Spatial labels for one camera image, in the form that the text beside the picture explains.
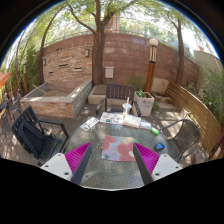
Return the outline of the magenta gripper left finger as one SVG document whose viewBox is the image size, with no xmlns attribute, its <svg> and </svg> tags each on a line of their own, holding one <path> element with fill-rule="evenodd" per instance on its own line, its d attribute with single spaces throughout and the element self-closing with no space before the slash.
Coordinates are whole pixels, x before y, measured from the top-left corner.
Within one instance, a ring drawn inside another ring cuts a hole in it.
<svg viewBox="0 0 224 224">
<path fill-rule="evenodd" d="M 79 185 L 91 153 L 91 143 L 86 143 L 66 154 L 57 153 L 41 169 Z"/>
</svg>

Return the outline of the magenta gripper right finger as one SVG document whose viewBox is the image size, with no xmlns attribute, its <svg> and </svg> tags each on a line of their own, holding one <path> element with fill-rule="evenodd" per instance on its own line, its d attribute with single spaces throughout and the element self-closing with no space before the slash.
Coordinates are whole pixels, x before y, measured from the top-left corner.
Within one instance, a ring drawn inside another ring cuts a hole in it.
<svg viewBox="0 0 224 224">
<path fill-rule="evenodd" d="M 133 153 L 145 185 L 182 169 L 168 154 L 159 155 L 137 143 L 133 145 Z"/>
</svg>

